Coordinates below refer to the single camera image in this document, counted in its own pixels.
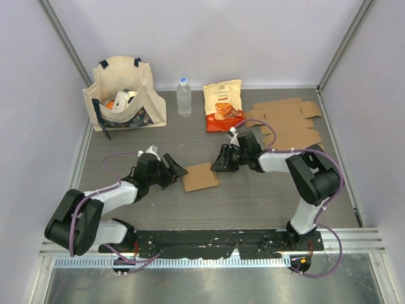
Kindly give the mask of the small brown cardboard box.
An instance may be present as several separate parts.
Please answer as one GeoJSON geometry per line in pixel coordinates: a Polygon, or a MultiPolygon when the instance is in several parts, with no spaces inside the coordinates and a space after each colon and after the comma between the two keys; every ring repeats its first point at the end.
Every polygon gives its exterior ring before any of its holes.
{"type": "Polygon", "coordinates": [[[208,162],[186,167],[187,174],[182,177],[184,191],[188,193],[218,186],[220,180],[216,172],[211,170],[211,166],[208,162]]]}

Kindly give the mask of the large cardboard box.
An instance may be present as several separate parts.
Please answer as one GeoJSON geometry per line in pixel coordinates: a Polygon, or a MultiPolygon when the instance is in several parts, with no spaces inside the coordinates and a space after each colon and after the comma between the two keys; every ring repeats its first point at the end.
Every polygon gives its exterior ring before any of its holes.
{"type": "Polygon", "coordinates": [[[255,103],[244,116],[255,119],[254,122],[247,122],[246,127],[258,125],[266,147],[277,150],[304,149],[322,142],[313,123],[314,118],[322,116],[315,102],[290,98],[255,103]]]}

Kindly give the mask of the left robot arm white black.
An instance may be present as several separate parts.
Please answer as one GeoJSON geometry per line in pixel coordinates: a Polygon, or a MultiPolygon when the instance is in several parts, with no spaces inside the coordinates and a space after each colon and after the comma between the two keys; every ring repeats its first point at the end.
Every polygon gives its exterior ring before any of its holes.
{"type": "Polygon", "coordinates": [[[153,151],[140,152],[136,166],[117,183],[93,191],[68,190],[46,225],[44,237],[73,257],[87,253],[92,246],[129,252],[135,246],[133,225],[117,218],[103,222],[102,216],[140,201],[150,187],[164,189],[187,173],[169,154],[160,157],[153,151]]]}

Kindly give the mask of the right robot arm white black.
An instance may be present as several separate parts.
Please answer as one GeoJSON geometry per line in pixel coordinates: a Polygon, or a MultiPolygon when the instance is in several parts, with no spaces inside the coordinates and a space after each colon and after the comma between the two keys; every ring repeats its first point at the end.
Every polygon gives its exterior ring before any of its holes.
{"type": "Polygon", "coordinates": [[[236,172],[247,165],[259,173],[290,174],[300,200],[294,216],[287,222],[283,244],[293,250],[302,249],[316,231],[321,209],[344,185],[338,164],[317,144],[279,151],[263,149],[251,131],[228,132],[228,136],[231,142],[221,146],[210,170],[236,172]]]}

